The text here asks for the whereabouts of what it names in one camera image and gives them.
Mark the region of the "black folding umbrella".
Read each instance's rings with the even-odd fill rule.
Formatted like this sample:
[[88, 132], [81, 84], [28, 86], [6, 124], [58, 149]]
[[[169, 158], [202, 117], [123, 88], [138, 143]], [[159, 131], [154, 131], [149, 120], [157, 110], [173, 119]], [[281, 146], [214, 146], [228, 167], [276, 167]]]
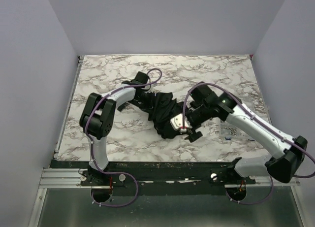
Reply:
[[136, 93], [135, 98], [118, 107], [122, 111], [128, 104], [133, 104], [140, 110], [148, 113], [148, 120], [154, 123], [154, 128], [163, 139], [173, 139], [180, 135], [170, 120], [182, 113], [184, 103], [177, 102], [172, 93]]

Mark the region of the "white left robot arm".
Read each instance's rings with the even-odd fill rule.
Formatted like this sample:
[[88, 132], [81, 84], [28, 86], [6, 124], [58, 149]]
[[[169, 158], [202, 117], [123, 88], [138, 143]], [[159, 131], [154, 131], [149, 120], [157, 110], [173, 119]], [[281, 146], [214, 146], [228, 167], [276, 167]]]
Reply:
[[86, 101], [79, 125], [88, 138], [90, 146], [89, 166], [104, 170], [108, 164], [107, 135], [112, 129], [115, 111], [135, 98], [136, 90], [151, 85], [150, 77], [138, 72], [131, 81], [123, 82], [118, 88], [103, 95], [91, 93]]

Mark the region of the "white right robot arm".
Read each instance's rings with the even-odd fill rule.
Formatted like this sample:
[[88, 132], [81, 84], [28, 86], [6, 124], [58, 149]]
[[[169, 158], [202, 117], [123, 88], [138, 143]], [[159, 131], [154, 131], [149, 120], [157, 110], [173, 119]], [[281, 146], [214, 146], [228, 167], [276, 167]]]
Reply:
[[272, 126], [251, 111], [245, 103], [224, 90], [217, 96], [210, 83], [193, 86], [188, 96], [199, 105], [192, 112], [183, 111], [192, 127], [211, 118], [220, 118], [239, 128], [263, 146], [268, 155], [256, 158], [237, 158], [231, 171], [239, 177], [271, 176], [282, 183], [289, 183], [305, 158], [306, 138], [293, 137]]

